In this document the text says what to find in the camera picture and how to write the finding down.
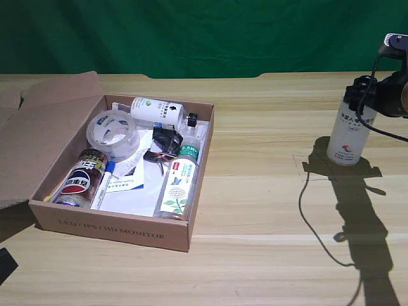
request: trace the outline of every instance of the blue marker cap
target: blue marker cap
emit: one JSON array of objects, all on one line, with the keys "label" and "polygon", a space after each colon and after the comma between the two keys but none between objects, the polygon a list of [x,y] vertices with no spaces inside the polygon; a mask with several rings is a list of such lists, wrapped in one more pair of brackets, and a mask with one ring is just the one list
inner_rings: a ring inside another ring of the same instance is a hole
[{"label": "blue marker cap", "polygon": [[116,166],[116,163],[114,161],[109,161],[108,165],[106,166],[106,172],[113,173],[115,166]]}]

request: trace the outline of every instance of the black object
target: black object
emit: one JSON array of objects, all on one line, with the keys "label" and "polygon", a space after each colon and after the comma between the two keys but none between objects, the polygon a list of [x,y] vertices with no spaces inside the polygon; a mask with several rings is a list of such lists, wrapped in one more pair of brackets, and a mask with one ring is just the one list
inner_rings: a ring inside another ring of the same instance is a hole
[{"label": "black object", "polygon": [[[380,58],[389,57],[402,61],[401,70],[394,72],[384,80],[377,82],[374,78],[376,66]],[[350,110],[356,111],[358,102],[387,117],[408,118],[408,36],[403,34],[387,34],[379,49],[379,56],[371,76],[363,75],[354,80],[352,86],[346,87],[344,102]]]},{"label": "black object", "polygon": [[10,276],[11,273],[18,267],[13,256],[5,247],[0,249],[0,285]]},{"label": "black object", "polygon": [[189,113],[187,125],[195,127],[197,125],[198,116],[196,113]]},{"label": "black object", "polygon": [[183,137],[176,131],[155,127],[153,140],[158,144],[162,152],[146,151],[143,159],[151,163],[167,163],[179,152]]}]

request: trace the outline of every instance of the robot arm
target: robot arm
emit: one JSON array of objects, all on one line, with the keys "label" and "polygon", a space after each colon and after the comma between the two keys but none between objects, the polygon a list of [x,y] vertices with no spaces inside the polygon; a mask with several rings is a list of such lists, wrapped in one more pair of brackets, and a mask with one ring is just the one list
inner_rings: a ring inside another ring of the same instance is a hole
[{"label": "robot arm", "polygon": [[371,81],[367,75],[356,78],[352,86],[346,87],[344,102],[350,110],[357,111],[365,95],[363,104],[382,115],[408,118],[408,35],[387,34],[379,49],[381,57],[402,61],[401,70],[380,82],[375,78]]}]

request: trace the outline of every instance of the black bottle cap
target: black bottle cap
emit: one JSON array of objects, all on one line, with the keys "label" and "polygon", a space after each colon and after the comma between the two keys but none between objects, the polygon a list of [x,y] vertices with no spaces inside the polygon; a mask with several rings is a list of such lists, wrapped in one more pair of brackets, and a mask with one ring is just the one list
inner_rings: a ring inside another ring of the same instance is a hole
[{"label": "black bottle cap", "polygon": [[189,113],[187,118],[187,125],[195,127],[197,125],[198,116],[196,113]]}]

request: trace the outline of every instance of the marker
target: marker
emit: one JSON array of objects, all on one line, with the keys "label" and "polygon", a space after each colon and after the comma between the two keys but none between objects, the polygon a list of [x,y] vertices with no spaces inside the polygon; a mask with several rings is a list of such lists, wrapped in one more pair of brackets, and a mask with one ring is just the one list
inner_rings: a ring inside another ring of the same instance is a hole
[{"label": "marker", "polygon": [[102,203],[103,197],[105,196],[106,190],[108,189],[110,177],[112,176],[112,173],[115,169],[115,165],[116,163],[114,161],[108,162],[108,165],[106,166],[105,174],[103,175],[102,181],[92,201],[91,209],[99,210],[99,208],[101,207],[101,203]]}]

